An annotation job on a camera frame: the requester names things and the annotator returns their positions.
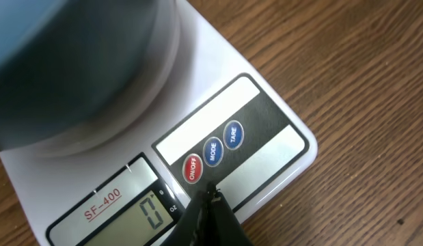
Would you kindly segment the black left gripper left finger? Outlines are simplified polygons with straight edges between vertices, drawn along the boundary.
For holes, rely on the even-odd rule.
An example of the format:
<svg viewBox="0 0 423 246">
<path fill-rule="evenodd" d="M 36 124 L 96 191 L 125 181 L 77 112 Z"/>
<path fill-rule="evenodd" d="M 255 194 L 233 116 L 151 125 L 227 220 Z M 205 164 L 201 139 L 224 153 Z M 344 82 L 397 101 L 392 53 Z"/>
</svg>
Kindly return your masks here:
<svg viewBox="0 0 423 246">
<path fill-rule="evenodd" d="M 208 220 L 209 191 L 199 191 L 189 202 L 180 220 L 162 246 L 203 246 L 206 244 L 205 227 Z"/>
</svg>

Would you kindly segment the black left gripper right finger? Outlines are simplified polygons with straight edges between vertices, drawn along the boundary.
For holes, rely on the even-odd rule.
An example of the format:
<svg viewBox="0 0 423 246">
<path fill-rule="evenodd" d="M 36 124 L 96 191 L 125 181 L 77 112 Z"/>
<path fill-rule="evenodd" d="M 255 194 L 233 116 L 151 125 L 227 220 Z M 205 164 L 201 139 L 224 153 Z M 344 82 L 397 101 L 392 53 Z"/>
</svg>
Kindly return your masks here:
<svg viewBox="0 0 423 246">
<path fill-rule="evenodd" d="M 252 246 L 223 193 L 207 185 L 207 245 Z"/>
</svg>

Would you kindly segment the teal metal bowl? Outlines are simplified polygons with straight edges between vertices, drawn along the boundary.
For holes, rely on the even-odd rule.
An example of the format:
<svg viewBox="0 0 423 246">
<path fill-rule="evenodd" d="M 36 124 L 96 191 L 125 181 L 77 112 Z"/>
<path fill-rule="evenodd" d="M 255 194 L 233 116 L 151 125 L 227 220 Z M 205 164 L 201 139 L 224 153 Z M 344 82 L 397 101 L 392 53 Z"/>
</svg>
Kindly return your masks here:
<svg viewBox="0 0 423 246">
<path fill-rule="evenodd" d="M 75 152 L 125 129 L 165 85 L 175 1 L 0 1 L 0 152 Z"/>
</svg>

